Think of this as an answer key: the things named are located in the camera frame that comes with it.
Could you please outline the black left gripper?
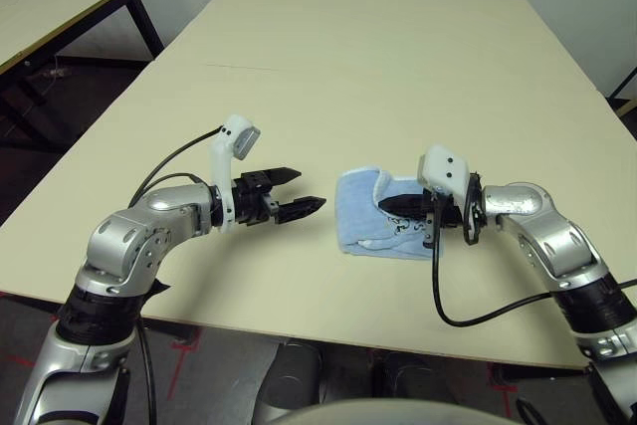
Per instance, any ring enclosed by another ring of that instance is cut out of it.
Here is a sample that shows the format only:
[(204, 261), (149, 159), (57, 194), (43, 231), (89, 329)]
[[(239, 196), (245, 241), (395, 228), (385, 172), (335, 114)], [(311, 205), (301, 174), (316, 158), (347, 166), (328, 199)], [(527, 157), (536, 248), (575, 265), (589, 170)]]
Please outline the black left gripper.
[(280, 205), (272, 199), (274, 186), (289, 183), (301, 175), (300, 171), (290, 167), (242, 173), (234, 179), (232, 188), (235, 222), (253, 226), (273, 218), (276, 224), (285, 224), (319, 211), (326, 202), (325, 198), (306, 196)]

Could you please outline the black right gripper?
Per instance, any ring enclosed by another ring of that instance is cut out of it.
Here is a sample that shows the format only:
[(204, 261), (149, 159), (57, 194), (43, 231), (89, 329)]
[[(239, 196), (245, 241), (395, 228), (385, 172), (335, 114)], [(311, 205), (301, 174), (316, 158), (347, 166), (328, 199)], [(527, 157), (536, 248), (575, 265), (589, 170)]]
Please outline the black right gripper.
[(432, 250), (435, 237), (442, 241), (442, 230), (457, 228), (463, 225), (460, 208), (452, 196), (442, 206), (436, 220), (435, 212), (438, 201), (436, 196), (424, 189), (422, 194), (400, 194), (386, 197), (378, 202), (378, 207), (385, 213), (406, 219), (424, 219), (427, 232), (424, 234), (423, 246)]

